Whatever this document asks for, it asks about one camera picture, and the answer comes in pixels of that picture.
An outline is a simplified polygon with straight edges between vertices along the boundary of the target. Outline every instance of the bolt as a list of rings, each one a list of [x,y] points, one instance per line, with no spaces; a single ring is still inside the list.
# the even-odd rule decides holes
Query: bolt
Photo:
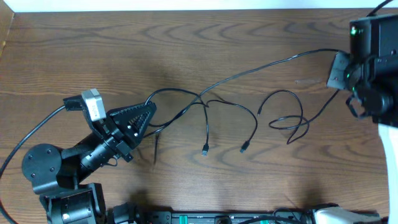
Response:
[[[64,220],[67,220],[67,219],[69,218],[69,214],[67,214],[67,213],[63,214],[63,215],[62,215],[62,218],[63,218]]]

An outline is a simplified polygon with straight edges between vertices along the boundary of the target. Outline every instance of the green led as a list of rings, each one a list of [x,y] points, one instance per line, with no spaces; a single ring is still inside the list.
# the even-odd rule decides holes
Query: green led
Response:
[[[351,27],[351,35],[355,35],[358,30],[355,27]]]

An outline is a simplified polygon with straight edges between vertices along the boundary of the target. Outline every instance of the black cable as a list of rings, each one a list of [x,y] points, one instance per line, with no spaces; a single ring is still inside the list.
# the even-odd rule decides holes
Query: black cable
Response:
[[[268,216],[268,215],[262,215],[258,218],[252,218],[249,220],[246,220],[244,222],[240,222],[238,224],[250,224],[250,223],[255,223],[255,222],[259,222],[259,221],[280,221],[280,222],[286,222],[286,223],[293,223],[293,224],[303,224],[300,221],[296,221],[296,220],[291,220],[289,218],[282,218],[282,217],[273,217],[273,216]]]
[[[390,2],[392,2],[393,0],[385,0],[384,2],[382,2],[380,5],[378,5],[377,7],[375,7],[371,12],[369,12],[369,14],[366,17],[369,16],[375,16],[377,11],[380,10],[382,7],[386,6],[387,4],[389,4]]]
[[[258,116],[261,114],[262,106],[264,106],[264,104],[266,103],[266,101],[267,101],[271,96],[275,95],[276,93],[280,93],[280,92],[290,93],[291,95],[293,95],[293,96],[296,98],[296,100],[298,101],[298,104],[300,105],[300,111],[301,111],[301,112],[300,112],[300,116],[299,116],[299,115],[288,115],[288,116],[283,116],[283,117],[281,117],[281,118],[278,118],[278,119],[275,119],[275,120],[269,122],[269,123],[268,123],[268,126],[269,126],[270,128],[277,129],[277,130],[290,130],[290,129],[294,129],[293,133],[290,135],[290,137],[288,138],[287,143],[286,143],[286,144],[290,144],[290,143],[292,143],[292,142],[294,142],[294,141],[296,141],[296,140],[298,140],[298,139],[304,137],[304,136],[308,133],[308,130],[310,129],[310,123],[311,123],[313,120],[315,120],[317,117],[319,117],[319,116],[321,115],[321,113],[323,112],[323,110],[324,110],[324,109],[329,105],[329,103],[335,98],[335,96],[337,95],[337,93],[339,92],[339,90],[336,90],[335,93],[329,98],[329,100],[323,105],[323,107],[321,108],[321,110],[320,110],[313,118],[311,118],[311,119],[309,119],[309,120],[307,120],[307,119],[304,118],[304,116],[303,116],[303,106],[302,106],[301,101],[300,101],[300,99],[298,98],[298,96],[297,96],[295,93],[293,93],[293,92],[291,92],[291,91],[288,91],[288,90],[277,90],[277,91],[271,93],[270,95],[268,95],[268,96],[264,99],[264,101],[261,103],[261,105],[260,105],[260,107],[259,107],[259,110],[258,110],[258,112],[257,112],[257,115],[258,115]],[[278,122],[278,121],[283,121],[283,120],[289,119],[289,118],[300,118],[300,121],[299,121],[298,124],[295,125],[295,126],[276,127],[276,126],[273,126],[273,125],[272,125],[272,124],[274,124],[274,123],[276,123],[276,122]],[[294,136],[294,134],[295,134],[295,133],[297,132],[297,130],[299,129],[299,127],[304,126],[304,125],[307,125],[307,128],[306,128],[305,132],[304,132],[302,135],[300,135],[299,137],[297,137],[297,138],[291,140],[292,137]]]
[[[244,152],[249,147],[250,141],[251,141],[251,139],[253,138],[254,134],[257,131],[258,121],[257,121],[256,115],[254,115],[254,113],[251,110],[249,110],[246,107],[244,107],[242,105],[239,105],[237,103],[231,103],[231,102],[228,102],[228,101],[225,101],[225,100],[222,100],[222,101],[221,100],[209,100],[209,101],[206,102],[206,105],[208,106],[208,104],[210,102],[219,102],[219,103],[224,103],[224,104],[227,104],[227,105],[237,106],[238,108],[242,108],[242,109],[246,110],[247,112],[249,112],[251,114],[251,116],[254,118],[254,121],[256,122],[254,130],[253,130],[252,134],[250,135],[250,138],[247,141],[244,142],[244,144],[242,145],[242,148],[241,148],[241,152]]]
[[[4,164],[0,168],[0,179],[4,173],[4,170],[6,169],[8,163],[10,163],[12,157],[15,155],[15,153],[18,151],[19,148],[37,131],[39,130],[49,119],[54,117],[58,112],[61,110],[65,109],[65,105],[59,107],[56,109],[54,112],[50,113],[42,122],[40,122],[34,129],[32,129],[18,144],[17,146],[12,150],[12,152],[8,155],[7,159],[4,161]],[[7,221],[10,223],[17,223],[15,220],[13,220],[10,215],[6,212],[6,209],[4,208],[1,200],[0,200],[0,210],[4,218],[6,218]]]
[[[244,76],[244,75],[247,75],[247,74],[250,74],[250,73],[253,73],[253,72],[258,72],[258,71],[260,71],[260,70],[262,70],[262,69],[264,69],[264,68],[270,67],[270,66],[272,66],[272,65],[277,65],[277,64],[282,63],[282,62],[288,62],[288,61],[290,61],[290,60],[293,60],[293,59],[295,59],[295,58],[298,58],[298,57],[301,57],[301,56],[304,56],[304,55],[313,54],[313,53],[317,53],[317,52],[326,52],[326,51],[330,51],[330,52],[343,52],[343,53],[347,54],[346,52],[344,52],[344,51],[342,51],[342,50],[338,50],[338,49],[317,49],[317,50],[310,50],[310,51],[307,51],[307,52],[303,52],[303,53],[300,53],[300,54],[291,56],[291,57],[286,58],[286,59],[283,59],[283,60],[278,60],[278,61],[276,61],[276,62],[268,63],[268,64],[262,65],[262,66],[260,66],[260,67],[258,67],[258,68],[254,68],[254,69],[251,69],[251,70],[247,70],[247,71],[245,71],[245,72],[241,72],[241,73],[238,73],[238,74],[233,75],[233,76],[231,76],[231,77],[228,77],[228,78],[226,78],[226,79],[224,79],[224,80],[222,80],[222,81],[219,81],[219,82],[213,84],[212,86],[209,86],[208,88],[206,88],[205,90],[203,90],[199,95],[197,95],[196,93],[192,93],[192,92],[189,92],[189,91],[187,91],[187,90],[184,90],[185,93],[189,93],[189,94],[195,95],[195,96],[196,96],[195,99],[193,99],[192,102],[191,102],[190,104],[188,104],[188,105],[187,105],[186,107],[184,107],[184,109],[182,109],[177,115],[175,115],[173,119],[171,119],[170,121],[164,123],[164,126],[162,126],[160,129],[158,129],[158,130],[156,130],[156,131],[154,131],[154,132],[152,132],[152,133],[149,133],[149,134],[145,135],[144,137],[148,137],[148,136],[150,136],[150,135],[152,135],[152,134],[155,134],[155,133],[158,133],[158,132],[163,131],[168,125],[170,125],[170,124],[173,123],[176,119],[178,119],[178,118],[181,117],[183,114],[185,114],[185,113],[189,110],[189,108],[191,107],[191,105],[193,105],[195,102],[197,102],[197,100],[201,100],[201,97],[202,97],[206,92],[210,91],[211,89],[215,88],[216,86],[218,86],[218,85],[220,85],[220,84],[222,84],[222,83],[226,83],[226,82],[228,82],[228,81],[230,81],[230,80],[234,80],[234,79],[236,79],[236,78],[239,78],[239,77],[241,77],[241,76]],[[151,96],[148,97],[147,102],[148,102],[156,93],[160,92],[161,90],[157,90],[157,91],[153,92],[153,94],[151,94]]]
[[[275,211],[272,213],[272,215],[273,215],[274,217],[276,217],[276,213],[278,213],[278,212],[281,211],[281,210],[286,210],[286,211],[290,212],[290,213],[293,215],[294,219],[296,219],[297,221],[300,222],[300,220],[296,217],[296,215],[294,215],[293,211],[291,211],[291,209],[286,208],[286,207],[278,208],[277,210],[275,210]]]

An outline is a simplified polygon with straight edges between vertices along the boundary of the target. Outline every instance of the brown wood surface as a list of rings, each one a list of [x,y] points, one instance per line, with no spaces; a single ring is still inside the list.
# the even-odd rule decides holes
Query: brown wood surface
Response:
[[[235,73],[307,50],[349,50],[348,22],[367,12],[17,14],[0,63],[0,161],[65,97],[97,88],[108,110],[143,102],[159,88],[200,92]],[[212,93],[256,112],[268,93],[292,90],[311,118],[334,92],[325,88],[332,59],[331,52],[308,55]],[[244,154],[239,148],[254,127],[252,117],[239,108],[211,105],[208,157],[201,156],[203,109],[192,108],[161,134],[155,165],[154,138],[147,138],[134,151],[134,161],[101,168],[85,183],[102,183],[108,207],[133,201],[174,210],[264,211],[335,202],[384,216],[389,213],[387,171],[377,125],[354,119],[347,97],[340,93],[309,133],[288,146],[289,132],[267,124],[298,114],[299,107],[288,94],[273,97]],[[179,93],[156,96],[154,122],[167,121],[191,99]],[[42,142],[71,147],[89,133],[80,112],[61,112],[16,154],[1,179],[1,200],[18,222],[45,223],[38,196],[21,172],[27,150]]]
[[[6,46],[7,35],[11,26],[12,17],[14,17],[14,12],[3,0],[0,0],[0,58],[3,48]]]

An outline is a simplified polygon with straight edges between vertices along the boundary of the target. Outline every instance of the white wall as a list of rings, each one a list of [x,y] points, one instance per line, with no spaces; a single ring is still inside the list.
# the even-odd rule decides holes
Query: white wall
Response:
[[[374,8],[383,0],[5,0],[14,12]],[[393,1],[388,7],[398,7]]]

